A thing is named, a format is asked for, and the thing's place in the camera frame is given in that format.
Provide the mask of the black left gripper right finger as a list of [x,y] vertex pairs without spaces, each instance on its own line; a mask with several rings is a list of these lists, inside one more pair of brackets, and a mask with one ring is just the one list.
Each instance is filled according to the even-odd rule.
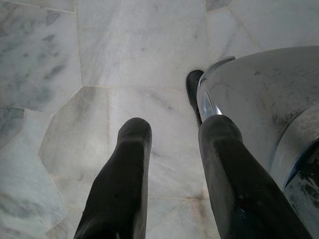
[[275,181],[245,147],[230,118],[207,118],[199,127],[198,140],[221,238],[311,237]]

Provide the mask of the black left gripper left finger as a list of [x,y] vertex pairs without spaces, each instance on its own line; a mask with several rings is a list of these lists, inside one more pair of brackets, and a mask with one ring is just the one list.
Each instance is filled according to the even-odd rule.
[[118,132],[110,159],[95,178],[76,239],[144,239],[152,129],[132,118]]

